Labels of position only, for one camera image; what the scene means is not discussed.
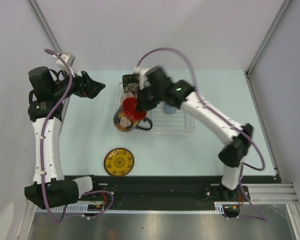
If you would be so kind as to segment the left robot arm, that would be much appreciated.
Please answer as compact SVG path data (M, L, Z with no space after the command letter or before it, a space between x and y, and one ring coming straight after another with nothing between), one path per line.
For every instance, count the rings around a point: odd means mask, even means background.
M35 134L35 171L32 184L24 188L25 197L40 209L76 203L84 194L95 200L101 188L91 175L65 179L60 160L60 133L63 125L62 96L95 98L106 86L86 71L59 80L59 72L46 66L28 72L33 89L29 93L28 115Z

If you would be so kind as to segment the red black mug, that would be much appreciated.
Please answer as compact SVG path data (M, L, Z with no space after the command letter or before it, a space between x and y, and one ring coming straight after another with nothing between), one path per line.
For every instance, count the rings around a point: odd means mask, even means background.
M147 117L146 111L137 111L137 99L134 97L126 98L119 106L113 116L114 126L122 132L133 130L150 131L153 122ZM149 123L149 127L139 126L141 122Z

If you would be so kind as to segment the white wire dish rack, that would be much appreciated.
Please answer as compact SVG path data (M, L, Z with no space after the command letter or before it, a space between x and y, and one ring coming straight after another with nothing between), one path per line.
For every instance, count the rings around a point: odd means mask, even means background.
M164 112L164 103L150 110L137 126L131 131L118 130L120 134L135 134L146 136L187 136L195 128L195 119L188 113L177 109L173 114Z

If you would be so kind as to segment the light blue cup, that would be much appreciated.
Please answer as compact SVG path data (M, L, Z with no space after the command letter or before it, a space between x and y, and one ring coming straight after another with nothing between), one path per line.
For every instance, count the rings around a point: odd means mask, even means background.
M167 103L164 103L163 104L163 112L166 114L166 115L173 115L175 114L177 111L177 109L174 107L174 106L171 106Z

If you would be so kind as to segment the round black yellow saucer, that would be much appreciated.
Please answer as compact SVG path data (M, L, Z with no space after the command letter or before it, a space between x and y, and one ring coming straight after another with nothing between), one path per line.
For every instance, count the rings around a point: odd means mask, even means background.
M108 175L121 178L128 175L135 165L135 158L126 148L114 148L109 151L103 161L103 167Z

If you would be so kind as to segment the square black floral plate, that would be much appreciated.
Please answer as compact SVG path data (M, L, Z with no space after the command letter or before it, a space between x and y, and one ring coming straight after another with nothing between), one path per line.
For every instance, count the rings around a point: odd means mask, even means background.
M125 74L122 76L122 87L124 93L136 94L139 86L138 74Z

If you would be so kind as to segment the brown patterned bowl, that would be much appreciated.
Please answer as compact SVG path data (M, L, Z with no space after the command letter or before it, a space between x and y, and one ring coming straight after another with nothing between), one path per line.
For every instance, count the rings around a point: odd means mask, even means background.
M127 98L136 98L137 95L131 91L127 91L127 92L124 92L123 95L121 96L121 100L125 100Z

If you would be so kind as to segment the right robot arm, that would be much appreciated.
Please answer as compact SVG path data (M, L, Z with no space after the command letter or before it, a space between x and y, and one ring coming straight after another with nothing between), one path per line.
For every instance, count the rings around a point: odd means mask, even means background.
M223 143L218 154L223 163L220 194L225 200L232 201L239 194L241 166L251 146L254 128L249 123L241 125L230 120L197 93L194 86L183 79L174 82L161 66L135 67L133 72L139 81L138 110L150 111L165 102L193 116Z

